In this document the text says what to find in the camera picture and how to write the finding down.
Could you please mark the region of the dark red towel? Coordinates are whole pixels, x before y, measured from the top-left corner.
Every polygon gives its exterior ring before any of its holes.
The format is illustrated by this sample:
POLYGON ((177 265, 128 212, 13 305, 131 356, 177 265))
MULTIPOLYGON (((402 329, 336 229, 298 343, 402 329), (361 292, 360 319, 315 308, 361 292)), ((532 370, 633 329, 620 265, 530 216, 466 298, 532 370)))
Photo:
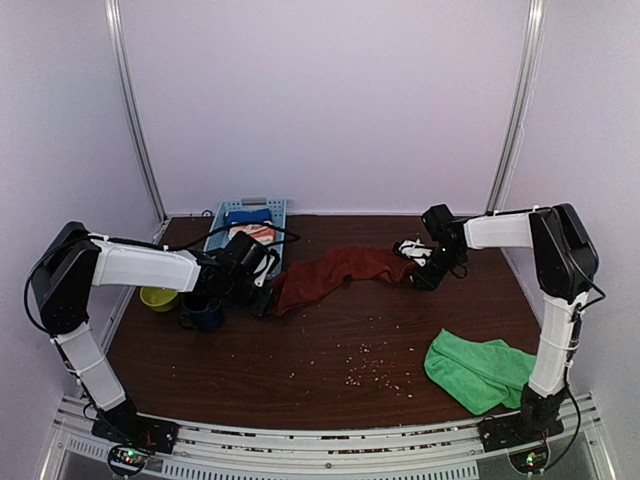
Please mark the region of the dark red towel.
POLYGON ((346 246, 321 257, 292 263, 272 282, 275 300, 269 313, 278 317, 319 301, 347 281, 383 280, 402 283, 418 267, 389 248, 346 246))

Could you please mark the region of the green microfiber towel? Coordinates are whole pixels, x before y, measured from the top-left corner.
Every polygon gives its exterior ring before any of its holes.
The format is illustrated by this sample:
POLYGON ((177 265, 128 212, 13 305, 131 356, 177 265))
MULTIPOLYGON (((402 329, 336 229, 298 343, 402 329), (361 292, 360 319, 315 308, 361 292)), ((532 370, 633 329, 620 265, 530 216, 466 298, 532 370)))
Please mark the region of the green microfiber towel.
POLYGON ((424 370, 427 377, 471 414, 497 406, 521 407, 521 395, 536 357, 502 339, 472 342, 443 329, 430 344, 424 370))

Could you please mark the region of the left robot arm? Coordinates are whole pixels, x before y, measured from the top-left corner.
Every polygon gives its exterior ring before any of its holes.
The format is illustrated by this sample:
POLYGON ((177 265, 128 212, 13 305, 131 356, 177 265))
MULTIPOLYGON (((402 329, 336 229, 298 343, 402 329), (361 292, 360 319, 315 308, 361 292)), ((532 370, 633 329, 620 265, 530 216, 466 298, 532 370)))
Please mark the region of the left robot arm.
POLYGON ((96 338, 91 314, 97 291, 159 288, 262 316, 273 304, 268 277, 279 260, 277 248, 245 232, 205 251, 197 241, 152 244, 92 232, 72 221, 32 266, 24 310, 58 350, 98 423, 121 443, 133 444, 143 436, 143 417, 96 338))

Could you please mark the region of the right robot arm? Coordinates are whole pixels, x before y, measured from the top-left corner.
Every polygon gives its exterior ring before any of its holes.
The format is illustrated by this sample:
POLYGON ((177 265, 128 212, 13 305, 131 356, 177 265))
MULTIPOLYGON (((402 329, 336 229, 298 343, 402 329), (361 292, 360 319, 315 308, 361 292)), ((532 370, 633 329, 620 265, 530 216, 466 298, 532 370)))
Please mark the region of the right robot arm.
POLYGON ((439 204, 424 212, 421 221, 435 244, 414 275, 413 283, 421 290, 438 288, 447 274, 467 262, 470 249, 532 250, 544 317, 536 363, 512 430, 519 440, 535 440, 551 427, 568 394, 568 372, 579 346, 582 313, 596 288, 599 257, 577 211, 562 203, 463 217, 439 204))

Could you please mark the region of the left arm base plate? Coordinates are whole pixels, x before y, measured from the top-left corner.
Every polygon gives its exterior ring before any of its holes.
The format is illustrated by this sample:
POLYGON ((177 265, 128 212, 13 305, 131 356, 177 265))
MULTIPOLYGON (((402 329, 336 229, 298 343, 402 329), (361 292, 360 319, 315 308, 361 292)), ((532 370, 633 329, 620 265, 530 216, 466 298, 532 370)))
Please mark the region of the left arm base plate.
POLYGON ((132 445, 152 453, 171 454, 178 437, 179 425, 140 416, 118 422, 98 418, 93 423, 91 433, 113 443, 132 445))

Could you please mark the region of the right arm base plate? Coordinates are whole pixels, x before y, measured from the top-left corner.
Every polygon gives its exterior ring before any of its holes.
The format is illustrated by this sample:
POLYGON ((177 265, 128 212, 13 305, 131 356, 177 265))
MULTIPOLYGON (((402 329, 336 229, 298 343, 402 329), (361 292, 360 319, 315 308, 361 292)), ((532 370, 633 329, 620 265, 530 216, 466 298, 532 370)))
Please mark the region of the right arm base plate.
POLYGON ((521 425, 520 414, 516 413, 503 417, 485 417, 477 424, 477 429, 484 452, 488 453, 543 441, 548 436, 563 433, 564 425, 557 418, 545 426, 525 428, 521 425))

